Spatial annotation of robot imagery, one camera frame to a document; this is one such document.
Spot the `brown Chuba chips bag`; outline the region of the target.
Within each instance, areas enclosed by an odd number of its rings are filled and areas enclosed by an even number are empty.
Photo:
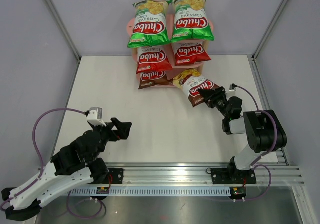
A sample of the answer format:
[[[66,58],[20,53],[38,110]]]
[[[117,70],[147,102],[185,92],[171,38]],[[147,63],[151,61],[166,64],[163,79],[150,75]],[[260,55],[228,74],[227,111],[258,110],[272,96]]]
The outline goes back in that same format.
[[[169,85],[165,71],[152,71],[140,74],[139,90],[157,85]]]
[[[187,69],[175,76],[171,83],[183,91],[193,107],[204,103],[204,98],[199,93],[199,89],[217,89],[220,88],[211,80],[205,78],[196,69]]]

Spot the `red Chuba chips bag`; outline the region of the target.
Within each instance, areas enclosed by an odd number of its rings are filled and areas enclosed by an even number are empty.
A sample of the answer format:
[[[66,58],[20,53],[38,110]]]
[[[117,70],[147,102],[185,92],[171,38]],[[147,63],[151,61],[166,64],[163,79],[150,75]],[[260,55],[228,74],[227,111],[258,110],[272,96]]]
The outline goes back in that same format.
[[[211,61],[200,42],[177,42],[171,44],[175,66],[193,65],[199,62]]]
[[[139,47],[137,49],[136,74],[145,72],[161,72],[172,70],[173,67],[162,46]]]

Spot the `green Chuba chips bag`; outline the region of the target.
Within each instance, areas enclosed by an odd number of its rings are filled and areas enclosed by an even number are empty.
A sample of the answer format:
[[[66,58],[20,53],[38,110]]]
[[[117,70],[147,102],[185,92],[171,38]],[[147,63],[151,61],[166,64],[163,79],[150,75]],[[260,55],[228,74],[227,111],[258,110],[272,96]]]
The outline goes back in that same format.
[[[171,42],[184,40],[214,41],[205,5],[207,0],[172,0],[174,26]]]
[[[133,4],[135,19],[127,47],[164,46],[170,43],[167,31],[167,9],[165,0],[144,0]]]

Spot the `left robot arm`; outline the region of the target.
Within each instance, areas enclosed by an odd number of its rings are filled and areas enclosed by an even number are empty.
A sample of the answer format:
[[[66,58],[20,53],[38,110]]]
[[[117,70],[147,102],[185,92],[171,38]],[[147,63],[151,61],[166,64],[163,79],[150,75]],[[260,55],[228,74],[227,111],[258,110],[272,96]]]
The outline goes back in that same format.
[[[53,155],[38,175],[19,187],[4,188],[2,199],[9,204],[4,210],[6,218],[28,220],[59,196],[84,184],[107,182],[106,190],[110,190],[115,176],[99,155],[108,142],[126,140],[131,127],[131,122],[117,118],[91,125],[90,130]]]

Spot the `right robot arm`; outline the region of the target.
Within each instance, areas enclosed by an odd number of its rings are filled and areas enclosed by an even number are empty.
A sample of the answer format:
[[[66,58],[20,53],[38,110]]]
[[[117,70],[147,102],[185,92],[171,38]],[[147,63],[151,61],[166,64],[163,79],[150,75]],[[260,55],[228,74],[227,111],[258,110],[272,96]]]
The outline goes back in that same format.
[[[224,116],[222,129],[228,135],[245,134],[248,144],[232,157],[225,168],[207,168],[214,184],[255,184],[254,168],[265,155],[283,148],[287,135],[273,110],[242,111],[239,97],[226,96],[223,87],[201,89],[200,95],[209,108]]]

